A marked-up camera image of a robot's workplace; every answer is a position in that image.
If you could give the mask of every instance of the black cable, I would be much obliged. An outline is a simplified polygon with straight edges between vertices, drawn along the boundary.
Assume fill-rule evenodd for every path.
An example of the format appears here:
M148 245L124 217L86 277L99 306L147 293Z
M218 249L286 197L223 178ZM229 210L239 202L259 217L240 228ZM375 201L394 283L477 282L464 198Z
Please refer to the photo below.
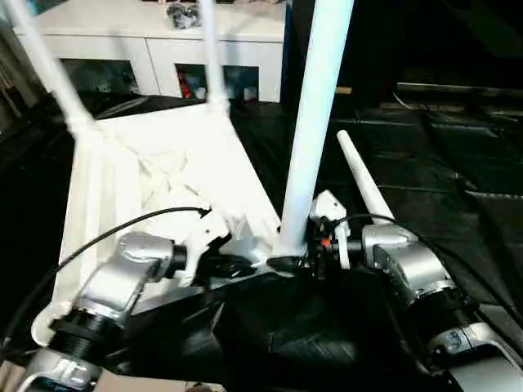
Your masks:
M94 244L103 241L107 237L119 232L120 230L126 229L127 227L134 225L135 223L145 221L146 219L152 218L154 216L167 214L169 212L199 212L200 215L205 215L208 213L208 210L198 208L198 207L171 207L171 208L165 208L163 210L158 210L154 212L150 212L148 214L138 216L137 218L134 218L126 223L122 223L121 225L118 225L114 227L113 229L106 231L105 233L99 235L98 237L94 238L93 240L89 241L85 245L81 246L79 249L77 249L75 252L73 252L70 256L66 257L61 263L59 263L58 266L53 267L52 269L48 270L40 279L40 281L34 286L33 291L24 299L22 304L19 306L19 308L16 310L15 314L13 315L11 321L7 324L6 330L4 332L4 338L2 341L2 345L0 345L0 366L2 366L3 361L5 359L5 354L7 351L7 347L11 343L11 340L13 338L13 335L15 333L15 330L20 326L20 323L22 322L25 314L29 310L29 307L34 303L34 301L42 294L42 291L46 286L54 279L54 277L67 265L71 263L74 259L76 259L78 256L80 256L83 252L85 252L88 248L92 247Z
M498 302L498 304L501 307L503 307L503 309L510 315L510 317L517 324L517 326L523 331L523 318L510 306L510 304L508 304L508 302L506 302L498 294L498 292L494 289L494 287L492 287L492 285L485 278L483 278L481 275L479 275L460 255L458 255L457 253L451 251L450 249L448 249L446 247L442 247L439 244L432 243L426 237L422 236L419 233L416 233L414 230L411 230L406 225L402 224L401 222L397 221L394 218L390 218L389 216L378 215L378 214L370 214L370 213L367 213L367 214L354 214L354 215L349 215L349 216L345 216L343 218L334 220L333 222L331 222L331 224L333 225L333 227L336 227L337 225L339 225L343 221L346 221L348 223L348 222L351 222L351 221L357 221L357 220L360 221L360 220L363 220L363 219L380 219L380 220L383 220L383 221L391 222L394 225L398 225L399 227L401 227L401 228L403 228L405 230L408 230L410 233L412 233L416 237L418 237L419 241L421 243L424 243L435 254L445 253L447 256L449 256L449 257L453 258L454 260L456 260L457 262L459 262L459 264L465 270L467 270L467 272L470 275L472 275L472 277L481 286L483 286L483 288ZM451 275L451 278L454 281L458 281L459 280L459 279L454 278L454 276L452 276L452 275Z

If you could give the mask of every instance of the white tube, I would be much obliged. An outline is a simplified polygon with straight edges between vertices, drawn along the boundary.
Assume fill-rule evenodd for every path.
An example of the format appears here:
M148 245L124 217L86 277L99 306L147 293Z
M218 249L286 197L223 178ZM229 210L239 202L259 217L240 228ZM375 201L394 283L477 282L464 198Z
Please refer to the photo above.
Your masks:
M275 255L300 256L354 0L316 0Z
M372 214L379 214L394 218L392 212L387 206L382 193L379 191L378 186L374 182L373 177L370 175L369 170L365 166L363 159L361 159L358 150L352 143L346 131L340 131L337 133L337 140L340 142L345 159L351 168L352 175L358 185L361 192L361 197L365 202L365 206ZM373 219L375 224L389 223L386 220Z
M25 0L5 0L5 3L9 14L27 38L29 45L27 55L35 71L40 79L45 81L45 84L51 86L58 105L64 113L65 121L69 124L81 123L82 125L91 122L92 117L86 111L76 90L74 90L63 65L52 56L42 36L38 33ZM72 132L78 129L85 128L69 127Z
M217 108L229 111L229 98L226 93L226 84L223 79L220 55L218 52L218 36L216 26L216 12L214 0L199 0L199 9L202 18L203 43L207 63L205 73L208 86L208 102Z

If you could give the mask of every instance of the white cabinet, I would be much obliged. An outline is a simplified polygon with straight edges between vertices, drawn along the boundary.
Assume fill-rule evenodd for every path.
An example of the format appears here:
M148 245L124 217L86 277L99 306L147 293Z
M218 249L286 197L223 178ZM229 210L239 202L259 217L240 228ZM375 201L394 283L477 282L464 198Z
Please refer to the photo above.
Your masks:
M203 35L200 28L175 30L166 7L140 0L69 0L38 16L37 22L56 57L97 60L97 66L105 60L123 69L122 62L128 61L129 78L141 94L181 96L177 69L205 64ZM258 99L278 102L285 5L220 4L216 14L223 65L249 67L256 75ZM15 31L24 44L24 36ZM226 83L231 73L226 72Z
M181 96L176 65L203 65L205 51L202 41L148 39L147 44L156 71L160 94ZM273 42L220 42L223 65L257 69L258 98L279 102L281 59L283 47Z

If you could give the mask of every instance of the black fabric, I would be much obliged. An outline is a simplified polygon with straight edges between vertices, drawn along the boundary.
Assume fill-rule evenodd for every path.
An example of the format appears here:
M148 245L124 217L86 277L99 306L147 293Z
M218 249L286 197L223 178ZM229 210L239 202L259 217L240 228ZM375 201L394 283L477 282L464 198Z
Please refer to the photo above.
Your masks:
M194 103L154 96L82 98L97 118ZM233 104L231 120L281 213L293 118L279 105ZM365 212L337 145L340 129L351 134L400 221L456 251L522 309L519 124L409 111L334 110L316 192L330 189L349 212ZM58 258L73 148L51 97L0 137L3 326ZM444 260L464 291L490 304L485 312L497 325L520 338L485 289L459 263ZM439 381L423 375L417 342L387 293L380 277L359 270L344 274L332 287L264 275L136 316L108 365L133 375L221 381L232 389L249 383L252 390L268 385L321 390L327 378L340 385L352 378L355 385L366 380L370 389L402 380L407 390L430 390ZM35 305L34 314L49 295ZM16 338L20 348L30 346L28 326L29 321Z

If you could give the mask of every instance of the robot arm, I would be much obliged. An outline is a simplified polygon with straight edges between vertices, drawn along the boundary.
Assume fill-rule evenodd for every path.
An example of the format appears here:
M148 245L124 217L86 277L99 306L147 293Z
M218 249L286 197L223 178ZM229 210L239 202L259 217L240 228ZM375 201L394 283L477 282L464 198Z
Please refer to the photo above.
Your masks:
M340 242L340 226L332 227L333 221L339 222L339 216L333 216L334 208L340 206L331 194L321 194L311 214L315 234L309 255L278 257L268 263L285 273L300 270L325 279L329 278L325 271L347 269L342 249L351 257L360 252L364 267L388 277L405 318L413 326L415 340L422 344L430 372L449 373L466 392L523 390L523 359L481 320L438 256L416 235L393 224L366 225L361 239Z
M72 310L51 324L55 331L27 367L18 391L90 391L100 363L123 331L146 283L177 278L189 286L200 257L229 235L217 212L202 217L183 245L146 233L129 233L100 265L74 299Z

